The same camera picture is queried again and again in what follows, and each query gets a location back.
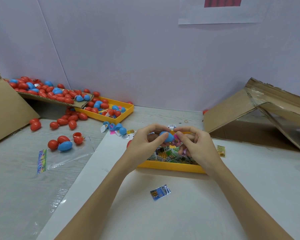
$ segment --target white wall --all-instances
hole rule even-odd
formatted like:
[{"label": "white wall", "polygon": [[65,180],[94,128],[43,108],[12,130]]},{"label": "white wall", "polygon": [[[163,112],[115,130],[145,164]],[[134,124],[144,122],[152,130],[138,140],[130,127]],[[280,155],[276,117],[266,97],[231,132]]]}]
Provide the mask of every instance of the white wall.
[{"label": "white wall", "polygon": [[0,73],[69,86],[37,0],[0,0]]},{"label": "white wall", "polygon": [[[300,0],[272,0],[261,24],[181,26],[179,0],[38,1],[72,88],[179,110],[209,108],[250,77],[300,95]],[[63,79],[33,0],[14,2],[0,12],[0,66]]]}]

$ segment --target cardboard piece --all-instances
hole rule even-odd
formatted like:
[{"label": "cardboard piece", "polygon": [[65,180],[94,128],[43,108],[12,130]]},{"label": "cardboard piece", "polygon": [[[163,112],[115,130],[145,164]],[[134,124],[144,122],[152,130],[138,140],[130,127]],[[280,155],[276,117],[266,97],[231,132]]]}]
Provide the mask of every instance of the cardboard piece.
[{"label": "cardboard piece", "polygon": [[44,101],[44,102],[48,102],[48,103],[62,104],[62,105],[77,107],[77,108],[80,108],[80,109],[83,109],[86,106],[86,104],[89,101],[91,101],[93,99],[93,97],[94,97],[93,94],[87,93],[88,95],[90,95],[90,100],[89,101],[85,101],[85,100],[81,101],[81,102],[74,101],[74,104],[67,104],[65,102],[56,101],[56,100],[53,100],[53,99],[49,99],[47,97],[41,97],[41,96],[34,95],[34,94],[31,94],[31,93],[25,93],[25,92],[18,92],[18,93],[24,99],[33,99],[33,100],[39,100],[39,101]]},{"label": "cardboard piece", "polygon": [[[258,110],[268,122],[244,121]],[[203,118],[212,137],[300,151],[300,96],[254,78],[245,87],[212,109]]]},{"label": "cardboard piece", "polygon": [[0,76],[0,140],[39,118],[30,105]]}]

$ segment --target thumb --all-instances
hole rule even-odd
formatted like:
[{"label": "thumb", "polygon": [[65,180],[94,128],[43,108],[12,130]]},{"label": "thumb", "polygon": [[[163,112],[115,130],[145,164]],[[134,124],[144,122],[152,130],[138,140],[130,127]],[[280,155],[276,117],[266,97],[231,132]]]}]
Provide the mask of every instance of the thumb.
[{"label": "thumb", "polygon": [[181,132],[176,132],[176,135],[179,137],[180,141],[187,147],[191,147],[193,142],[186,136],[184,135],[183,133]]},{"label": "thumb", "polygon": [[154,141],[150,142],[154,147],[160,146],[162,143],[164,143],[164,140],[166,140],[169,136],[168,132],[163,133],[162,135],[158,136]]}]

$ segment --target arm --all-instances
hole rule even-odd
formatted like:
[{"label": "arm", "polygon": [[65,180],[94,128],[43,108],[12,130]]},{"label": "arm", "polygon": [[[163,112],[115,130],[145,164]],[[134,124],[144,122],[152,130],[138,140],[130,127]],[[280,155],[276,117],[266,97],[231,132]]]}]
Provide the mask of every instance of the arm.
[{"label": "arm", "polygon": [[184,149],[211,176],[227,198],[240,224],[250,239],[293,238],[255,201],[242,184],[221,160],[209,133],[192,126],[175,128],[183,142],[179,153]]},{"label": "arm", "polygon": [[153,131],[170,131],[168,127],[152,124],[139,129],[122,157],[116,162],[102,183],[55,240],[98,239],[104,220],[125,177],[152,155],[164,143],[168,133],[148,139]]}]

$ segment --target yellow tray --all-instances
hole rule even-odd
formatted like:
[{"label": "yellow tray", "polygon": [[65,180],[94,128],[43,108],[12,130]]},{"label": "yellow tray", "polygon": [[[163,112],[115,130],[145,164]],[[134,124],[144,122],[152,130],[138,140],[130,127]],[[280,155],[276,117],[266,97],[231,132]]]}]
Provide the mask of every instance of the yellow tray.
[{"label": "yellow tray", "polygon": [[93,113],[93,112],[88,111],[88,110],[80,109],[80,108],[77,108],[77,107],[75,107],[75,110],[80,112],[80,113],[85,113],[90,118],[94,118],[96,120],[101,120],[101,121],[109,121],[109,123],[115,123],[115,124],[118,124],[119,122],[124,120],[126,117],[128,117],[129,114],[131,114],[133,112],[133,109],[134,109],[133,104],[128,104],[128,103],[112,100],[112,99],[109,99],[109,98],[106,98],[106,97],[99,97],[99,99],[100,100],[103,100],[103,99],[108,100],[108,102],[109,102],[109,108],[108,109],[111,109],[112,105],[116,105],[116,106],[124,107],[126,109],[126,112],[120,114],[119,117],[114,119],[114,118],[110,118],[110,117],[107,117],[107,116],[104,116],[104,115],[101,115],[101,114],[98,114],[98,113]]},{"label": "yellow tray", "polygon": [[191,172],[191,173],[206,173],[200,165],[175,163],[166,161],[149,161],[141,163],[139,168],[154,168],[154,169],[165,169],[173,171]]}]

